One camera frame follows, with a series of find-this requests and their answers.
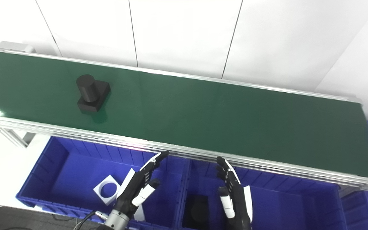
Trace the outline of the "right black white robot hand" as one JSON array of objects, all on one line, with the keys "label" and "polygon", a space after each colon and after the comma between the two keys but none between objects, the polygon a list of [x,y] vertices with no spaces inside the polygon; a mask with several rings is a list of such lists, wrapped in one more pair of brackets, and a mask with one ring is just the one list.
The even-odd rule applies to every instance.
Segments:
[{"label": "right black white robot hand", "polygon": [[226,215],[226,230],[251,230],[253,201],[250,186],[242,186],[231,164],[221,156],[216,158],[217,177],[225,186],[218,189]]}]

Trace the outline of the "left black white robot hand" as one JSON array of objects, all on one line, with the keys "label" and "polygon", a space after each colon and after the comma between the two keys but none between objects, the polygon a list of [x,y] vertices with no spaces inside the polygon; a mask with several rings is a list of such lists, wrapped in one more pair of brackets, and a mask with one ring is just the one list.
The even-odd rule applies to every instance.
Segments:
[{"label": "left black white robot hand", "polygon": [[160,166],[160,163],[169,155],[169,151],[165,150],[149,159],[142,168],[133,173],[127,185],[118,195],[114,205],[117,214],[123,214],[129,219],[132,218],[141,205],[160,185],[160,179],[152,179],[152,173]]}]

